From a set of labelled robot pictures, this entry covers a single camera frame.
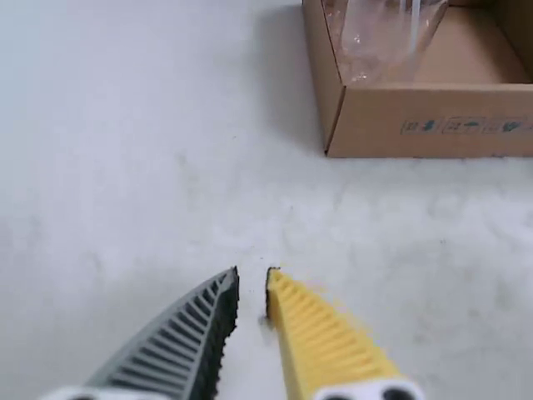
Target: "cardboard box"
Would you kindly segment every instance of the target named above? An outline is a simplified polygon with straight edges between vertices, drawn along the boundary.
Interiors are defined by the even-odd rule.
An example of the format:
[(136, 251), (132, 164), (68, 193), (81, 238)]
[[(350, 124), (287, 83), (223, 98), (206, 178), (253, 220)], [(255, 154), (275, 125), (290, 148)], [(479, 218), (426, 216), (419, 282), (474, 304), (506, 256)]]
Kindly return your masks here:
[(330, 157), (533, 156), (533, 0), (453, 0), (414, 82), (347, 87), (321, 0), (303, 0)]

